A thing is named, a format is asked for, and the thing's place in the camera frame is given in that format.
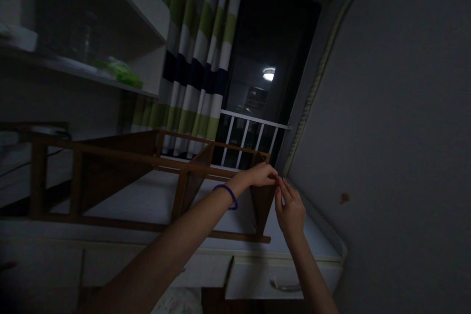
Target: wooden shelf unit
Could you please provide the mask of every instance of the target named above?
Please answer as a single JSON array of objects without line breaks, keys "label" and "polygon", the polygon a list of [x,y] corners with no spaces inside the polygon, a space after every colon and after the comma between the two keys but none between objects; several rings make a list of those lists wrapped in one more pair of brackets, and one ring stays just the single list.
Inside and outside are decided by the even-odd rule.
[{"label": "wooden shelf unit", "polygon": [[[165,159],[161,156],[166,135],[203,142],[206,146],[188,163]],[[226,181],[237,172],[211,167],[214,147],[223,147],[251,153],[252,165],[269,162],[270,154],[226,145],[219,142],[182,135],[170,131],[152,130],[72,142],[50,136],[29,134],[25,140],[32,143],[30,213],[34,220],[77,223],[94,226],[162,232],[168,225],[93,217],[85,212],[132,184],[152,170],[179,175],[173,202],[171,222],[190,209],[204,179]],[[51,213],[51,204],[45,199],[48,147],[73,150],[72,186],[68,214]],[[250,187],[256,231],[254,234],[212,231],[209,237],[269,243],[263,236],[265,224],[275,194],[275,186]]]}]

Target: hand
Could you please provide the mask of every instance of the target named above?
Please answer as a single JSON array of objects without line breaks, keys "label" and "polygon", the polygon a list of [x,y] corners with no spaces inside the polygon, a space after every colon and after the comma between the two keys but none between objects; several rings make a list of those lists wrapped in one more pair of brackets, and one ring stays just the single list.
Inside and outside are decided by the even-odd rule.
[{"label": "hand", "polygon": [[275,194],[275,209],[278,223],[288,246],[292,246],[304,237],[304,219],[306,209],[301,196],[289,185],[286,179],[277,177],[278,187]]},{"label": "hand", "polygon": [[264,185],[276,185],[276,177],[278,172],[271,165],[265,162],[259,163],[254,167],[244,171],[247,178],[250,181],[250,185],[264,186]]}]

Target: wall shelf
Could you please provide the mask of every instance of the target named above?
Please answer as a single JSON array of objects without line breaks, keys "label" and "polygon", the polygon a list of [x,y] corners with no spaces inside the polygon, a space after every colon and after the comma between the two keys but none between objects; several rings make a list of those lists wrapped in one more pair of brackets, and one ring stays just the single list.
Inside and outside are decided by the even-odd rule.
[{"label": "wall shelf", "polygon": [[0,48],[0,56],[3,58],[14,59],[18,61],[19,63],[24,63],[24,64],[37,66],[37,67],[43,67],[43,68],[53,70],[56,72],[69,74],[77,78],[87,79],[87,80],[91,80],[91,81],[105,84],[108,86],[120,88],[126,91],[138,93],[138,94],[149,96],[149,97],[158,98],[157,94],[125,85],[99,72],[92,72],[90,70],[87,70],[86,67],[88,65],[79,63],[83,65],[83,68],[72,65],[69,63],[69,62],[72,62],[72,60],[70,59],[64,60],[65,58],[61,58],[59,56],[54,58],[54,56],[51,56],[51,55],[47,56],[47,55],[41,55],[38,53],[29,53],[29,52],[19,51],[19,50],[5,48],[5,47]]}]

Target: wrist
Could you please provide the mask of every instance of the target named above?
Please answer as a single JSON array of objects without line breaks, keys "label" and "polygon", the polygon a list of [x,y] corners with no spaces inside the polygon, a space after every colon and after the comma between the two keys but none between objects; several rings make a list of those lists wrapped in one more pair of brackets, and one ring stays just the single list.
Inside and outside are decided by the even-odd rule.
[{"label": "wrist", "polygon": [[246,171],[241,171],[226,182],[226,185],[233,191],[236,198],[252,184],[250,176]]},{"label": "wrist", "polygon": [[285,236],[286,244],[289,250],[293,253],[297,249],[301,249],[305,246],[309,247],[308,240],[304,235],[304,232],[297,233],[295,235]]}]

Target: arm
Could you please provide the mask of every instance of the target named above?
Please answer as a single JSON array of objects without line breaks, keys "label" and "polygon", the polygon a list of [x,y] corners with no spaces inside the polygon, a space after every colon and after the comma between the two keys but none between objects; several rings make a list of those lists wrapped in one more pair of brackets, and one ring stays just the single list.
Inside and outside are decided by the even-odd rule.
[{"label": "arm", "polygon": [[[250,185],[274,185],[272,166],[260,163],[226,185],[238,197]],[[77,313],[150,313],[233,200],[216,189],[170,225]]]},{"label": "arm", "polygon": [[286,180],[280,177],[277,177],[277,180],[279,186],[275,194],[276,216],[293,257],[304,299],[312,313],[338,314],[339,311],[304,236],[306,209],[301,196]]}]

